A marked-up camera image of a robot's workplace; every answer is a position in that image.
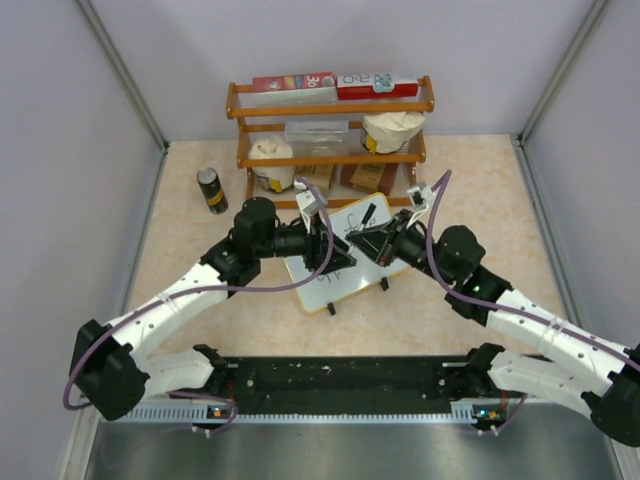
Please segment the yellow framed whiteboard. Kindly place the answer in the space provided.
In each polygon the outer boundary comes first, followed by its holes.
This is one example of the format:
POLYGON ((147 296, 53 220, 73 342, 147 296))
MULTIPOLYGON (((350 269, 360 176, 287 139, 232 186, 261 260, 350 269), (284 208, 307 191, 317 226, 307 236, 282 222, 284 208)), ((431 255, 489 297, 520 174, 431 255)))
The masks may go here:
MULTIPOLYGON (((368 227, 386 223, 391 219, 387 197, 382 193, 375 193, 331 213, 329 218, 333 233, 344 240, 346 234, 353 231, 360 222, 370 203, 374 203, 377 208, 368 227)), ((355 267, 320 275, 296 289, 305 312, 316 313, 328 308, 330 304, 335 305, 336 302, 379 284, 383 279, 389 280, 408 268, 408 265, 400 260, 394 261, 388 267, 380 267, 356 249, 353 249, 351 254, 357 259, 355 267)))

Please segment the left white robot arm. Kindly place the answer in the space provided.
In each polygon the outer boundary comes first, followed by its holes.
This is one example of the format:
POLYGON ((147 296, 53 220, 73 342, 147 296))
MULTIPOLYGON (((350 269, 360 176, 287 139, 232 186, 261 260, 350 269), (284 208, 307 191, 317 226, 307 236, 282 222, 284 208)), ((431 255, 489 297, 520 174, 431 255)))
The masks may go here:
POLYGON ((120 419, 142 400, 177 390, 216 396, 227 374, 216 350, 197 345, 180 354, 153 351, 201 312, 238 292, 251 292, 261 262, 298 257, 309 276, 351 268, 356 259, 333 231, 322 203, 304 193, 298 218, 280 221, 264 197, 245 201, 227 236, 211 247, 178 281, 133 311, 104 325, 95 320, 77 332, 69 367, 70 387, 108 421, 120 419))

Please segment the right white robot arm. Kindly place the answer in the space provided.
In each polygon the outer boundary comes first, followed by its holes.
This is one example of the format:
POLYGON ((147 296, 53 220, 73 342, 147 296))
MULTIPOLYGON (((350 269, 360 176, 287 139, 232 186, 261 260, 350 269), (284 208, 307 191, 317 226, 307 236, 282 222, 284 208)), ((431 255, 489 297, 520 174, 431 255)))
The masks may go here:
POLYGON ((400 260, 438 281, 458 315, 512 336, 542 356, 483 346, 466 372, 469 388, 481 396, 500 389, 562 405, 590 419, 609 438, 638 446, 638 348, 607 341, 535 304, 482 266, 485 250, 468 227, 450 226, 433 241, 410 218, 403 210, 346 239, 380 266, 400 260))

